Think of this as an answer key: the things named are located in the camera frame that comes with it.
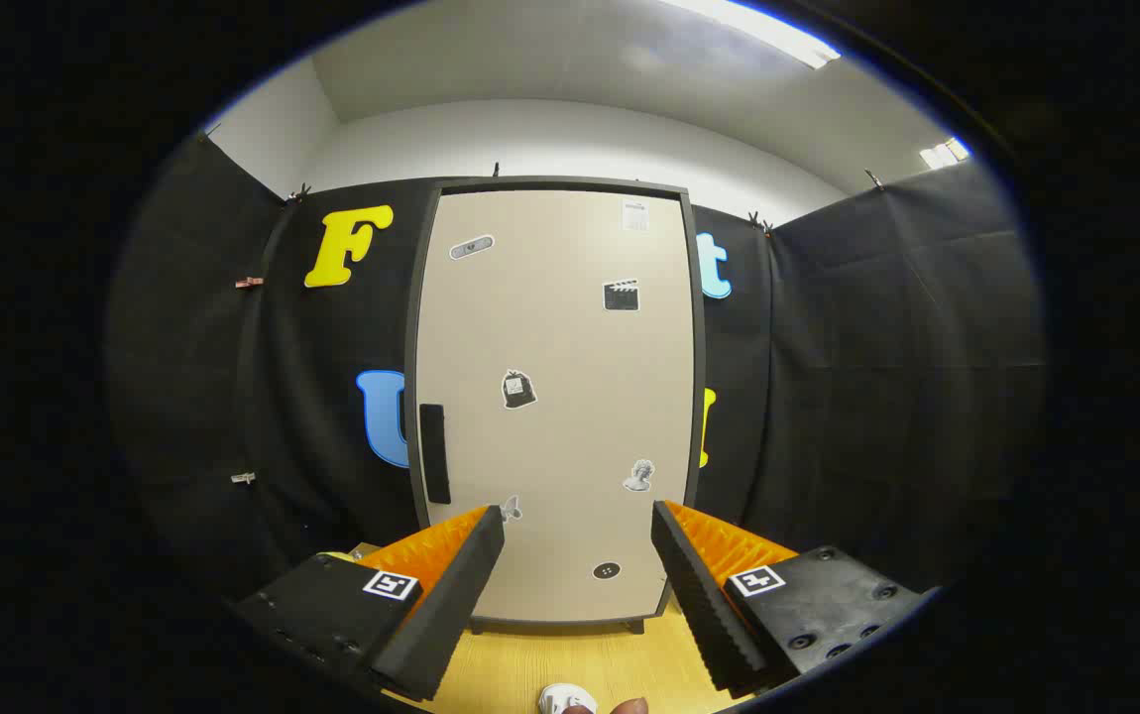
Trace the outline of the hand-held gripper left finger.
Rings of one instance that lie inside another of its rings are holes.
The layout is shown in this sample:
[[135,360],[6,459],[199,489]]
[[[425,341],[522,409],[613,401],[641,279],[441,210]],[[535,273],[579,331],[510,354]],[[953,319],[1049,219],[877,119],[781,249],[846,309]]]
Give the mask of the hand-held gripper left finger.
[[431,700],[503,547],[500,508],[475,508],[370,554],[317,552],[233,610],[337,682]]

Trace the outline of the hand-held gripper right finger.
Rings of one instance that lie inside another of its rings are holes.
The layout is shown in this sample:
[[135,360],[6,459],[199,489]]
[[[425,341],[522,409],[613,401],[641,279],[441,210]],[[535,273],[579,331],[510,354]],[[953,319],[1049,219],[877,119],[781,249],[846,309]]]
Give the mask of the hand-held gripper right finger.
[[928,605],[928,593],[841,547],[796,552],[660,498],[651,541],[712,683],[760,693],[872,646]]

